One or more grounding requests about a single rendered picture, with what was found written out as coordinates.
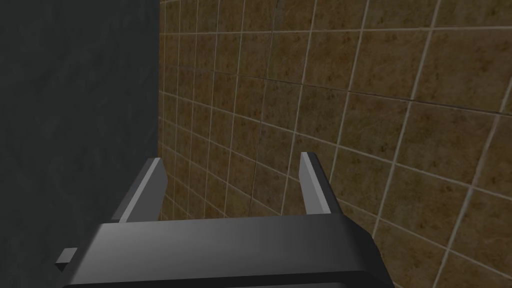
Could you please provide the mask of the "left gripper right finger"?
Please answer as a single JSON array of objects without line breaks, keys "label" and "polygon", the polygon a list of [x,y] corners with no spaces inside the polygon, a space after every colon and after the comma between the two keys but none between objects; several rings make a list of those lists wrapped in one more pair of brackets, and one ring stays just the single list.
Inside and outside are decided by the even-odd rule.
[{"label": "left gripper right finger", "polygon": [[316,153],[300,153],[299,182],[308,215],[343,214]]}]

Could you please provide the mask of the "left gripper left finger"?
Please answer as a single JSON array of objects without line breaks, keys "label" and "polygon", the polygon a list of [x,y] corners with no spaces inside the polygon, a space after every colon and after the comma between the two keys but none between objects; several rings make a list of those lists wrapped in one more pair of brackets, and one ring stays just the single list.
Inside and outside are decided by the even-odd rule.
[{"label": "left gripper left finger", "polygon": [[111,223],[155,222],[161,214],[168,176],[162,158],[149,158],[115,210]]}]

